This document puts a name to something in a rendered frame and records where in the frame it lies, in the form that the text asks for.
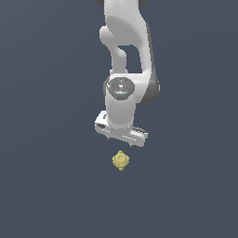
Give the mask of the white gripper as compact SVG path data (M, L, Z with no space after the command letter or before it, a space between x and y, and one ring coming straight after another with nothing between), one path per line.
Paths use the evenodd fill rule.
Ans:
M143 147L149 133L144 129L134 126L128 126L123 130L110 126L108 123L108 114L101 111L95 120L95 129L98 133L107 137L107 139L119 139L129 144Z

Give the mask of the small yellow round object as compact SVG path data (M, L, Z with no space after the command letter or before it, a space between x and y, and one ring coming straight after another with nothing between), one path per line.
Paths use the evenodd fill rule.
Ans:
M123 171L124 168L128 165L130 158L123 153L122 151L119 151L113 158L112 158L112 164L116 166L120 171Z

